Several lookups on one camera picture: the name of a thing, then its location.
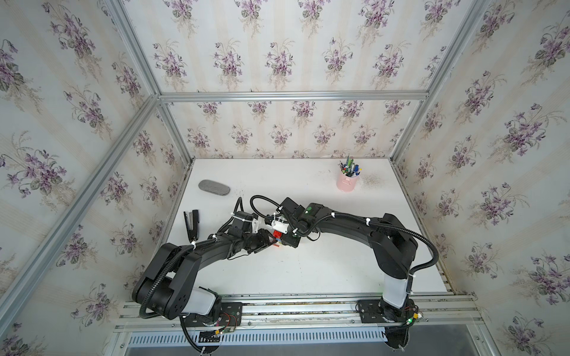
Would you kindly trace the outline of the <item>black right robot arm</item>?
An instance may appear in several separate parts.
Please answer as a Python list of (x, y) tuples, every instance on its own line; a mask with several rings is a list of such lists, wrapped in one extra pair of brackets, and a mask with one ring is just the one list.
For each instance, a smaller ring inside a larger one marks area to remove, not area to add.
[(317, 233), (334, 234), (369, 246), (384, 273), (383, 305), (392, 309), (405, 309), (416, 273), (439, 262), (436, 246), (405, 228), (392, 214), (360, 217), (318, 203), (304, 207), (290, 198), (276, 203), (260, 194), (252, 196), (249, 205), (267, 222), (283, 218), (287, 224), (283, 237), (295, 242)]

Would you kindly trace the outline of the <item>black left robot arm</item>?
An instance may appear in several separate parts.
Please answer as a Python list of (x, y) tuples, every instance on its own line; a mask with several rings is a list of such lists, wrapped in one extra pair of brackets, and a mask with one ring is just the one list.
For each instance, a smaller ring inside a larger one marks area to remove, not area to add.
[(140, 305), (139, 317), (196, 317), (206, 323), (221, 319), (222, 302), (217, 292), (196, 287), (197, 274), (211, 264), (256, 254), (275, 244), (273, 233), (258, 227), (258, 215), (243, 210), (238, 198), (231, 217), (206, 240), (194, 237), (189, 244), (165, 243), (156, 252), (132, 290)]

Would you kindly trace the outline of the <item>black stapler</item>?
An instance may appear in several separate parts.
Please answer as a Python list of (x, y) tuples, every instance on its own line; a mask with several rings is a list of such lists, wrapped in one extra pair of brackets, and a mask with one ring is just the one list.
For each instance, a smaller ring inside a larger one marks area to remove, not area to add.
[(183, 218), (189, 242), (197, 242), (199, 239), (199, 210), (194, 209), (191, 211), (185, 211), (183, 213)]

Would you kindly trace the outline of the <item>grey oval eraser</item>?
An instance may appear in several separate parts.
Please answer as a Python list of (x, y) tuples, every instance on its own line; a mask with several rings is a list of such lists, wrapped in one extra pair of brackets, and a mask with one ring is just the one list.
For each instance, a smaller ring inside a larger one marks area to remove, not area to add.
[(214, 194), (218, 196), (227, 196), (231, 191), (231, 188), (228, 187), (228, 185), (224, 185), (222, 183), (215, 182), (210, 179), (203, 179), (202, 181), (200, 181), (198, 184), (198, 188), (201, 191), (205, 191), (209, 194)]

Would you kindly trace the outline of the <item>pink pen cup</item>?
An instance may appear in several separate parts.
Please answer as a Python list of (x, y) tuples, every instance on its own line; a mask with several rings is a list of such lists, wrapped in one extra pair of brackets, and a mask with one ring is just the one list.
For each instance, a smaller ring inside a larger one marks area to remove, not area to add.
[(351, 192), (356, 188), (359, 176), (353, 175), (351, 177), (345, 175), (342, 171), (338, 174), (336, 187), (339, 191)]

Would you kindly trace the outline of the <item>pens in cup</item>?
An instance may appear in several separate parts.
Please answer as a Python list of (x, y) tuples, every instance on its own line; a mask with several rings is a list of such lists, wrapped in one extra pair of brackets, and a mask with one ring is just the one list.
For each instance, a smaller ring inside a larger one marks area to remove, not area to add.
[(357, 177), (361, 173), (361, 168), (358, 164), (356, 164), (353, 157), (348, 155), (344, 161), (339, 162), (340, 172), (348, 177)]

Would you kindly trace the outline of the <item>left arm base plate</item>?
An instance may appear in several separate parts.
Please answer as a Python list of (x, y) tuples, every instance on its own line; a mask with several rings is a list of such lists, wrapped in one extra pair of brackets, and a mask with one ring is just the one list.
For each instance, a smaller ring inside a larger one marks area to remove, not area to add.
[(232, 329), (240, 326), (243, 315), (243, 304), (240, 302), (222, 302), (215, 304), (207, 315), (183, 313), (187, 327), (215, 327)]

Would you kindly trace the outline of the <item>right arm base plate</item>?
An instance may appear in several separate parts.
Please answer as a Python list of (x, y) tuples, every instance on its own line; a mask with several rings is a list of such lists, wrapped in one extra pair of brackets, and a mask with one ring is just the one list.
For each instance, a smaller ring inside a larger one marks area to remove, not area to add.
[(390, 305), (383, 298), (360, 300), (356, 303), (356, 311), (362, 323), (399, 323), (409, 326), (421, 317), (419, 307), (410, 298), (406, 298), (403, 306), (399, 308)]

